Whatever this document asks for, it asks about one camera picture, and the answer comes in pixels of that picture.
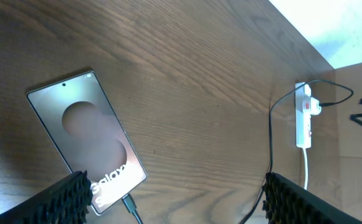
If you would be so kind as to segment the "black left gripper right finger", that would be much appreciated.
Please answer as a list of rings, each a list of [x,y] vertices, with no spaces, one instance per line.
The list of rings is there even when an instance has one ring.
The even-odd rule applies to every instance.
[[[265,175],[262,209],[269,223],[361,224],[362,221],[330,205],[275,172]]]

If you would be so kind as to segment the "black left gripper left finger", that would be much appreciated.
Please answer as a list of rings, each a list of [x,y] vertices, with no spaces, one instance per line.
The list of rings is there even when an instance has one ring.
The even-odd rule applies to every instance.
[[[87,171],[74,172],[25,202],[0,214],[0,223],[84,224],[92,204]]]

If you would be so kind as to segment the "gold Galaxy smartphone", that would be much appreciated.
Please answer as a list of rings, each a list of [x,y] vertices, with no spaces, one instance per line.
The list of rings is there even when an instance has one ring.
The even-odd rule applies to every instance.
[[[26,98],[68,169],[87,172],[97,215],[147,179],[93,70],[31,90]]]

